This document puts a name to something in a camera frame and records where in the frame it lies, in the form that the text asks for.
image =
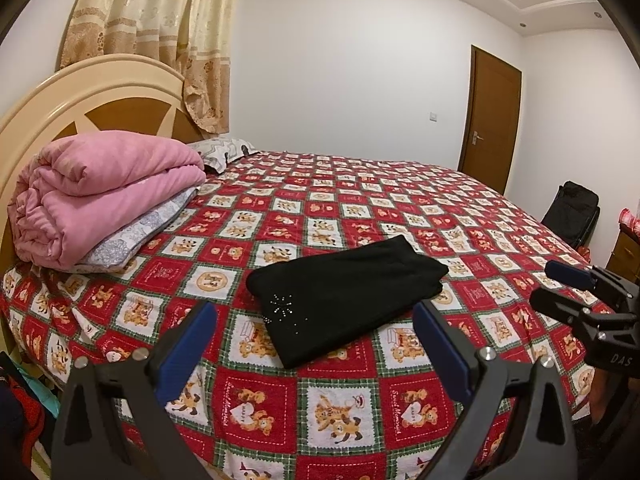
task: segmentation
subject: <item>pillow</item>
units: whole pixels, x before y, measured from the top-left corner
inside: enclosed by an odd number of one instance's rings
[[[122,229],[97,244],[77,265],[65,272],[121,272],[153,236],[164,230],[180,214],[197,192],[188,187],[158,204]]]
[[[188,144],[202,157],[205,166],[213,168],[217,173],[226,170],[226,165],[260,150],[242,139],[206,139]]]

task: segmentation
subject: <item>wooden nightstand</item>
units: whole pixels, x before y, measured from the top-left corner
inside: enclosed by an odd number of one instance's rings
[[[628,227],[620,224],[618,241],[611,253],[607,270],[640,283],[640,239]]]

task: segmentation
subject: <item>door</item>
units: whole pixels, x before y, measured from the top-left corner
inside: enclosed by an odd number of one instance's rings
[[[520,115],[522,72],[476,46],[458,171],[504,193]]]

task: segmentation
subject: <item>door handle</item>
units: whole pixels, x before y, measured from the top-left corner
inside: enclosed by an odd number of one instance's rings
[[[478,132],[474,132],[474,136],[473,139],[471,140],[471,143],[475,146],[476,145],[476,140],[484,140],[482,137],[480,137],[478,135]]]

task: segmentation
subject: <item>black backpack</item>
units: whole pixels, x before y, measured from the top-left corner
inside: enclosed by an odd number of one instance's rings
[[[542,219],[542,225],[577,249],[588,241],[598,216],[598,196],[569,180],[559,187],[556,198]]]

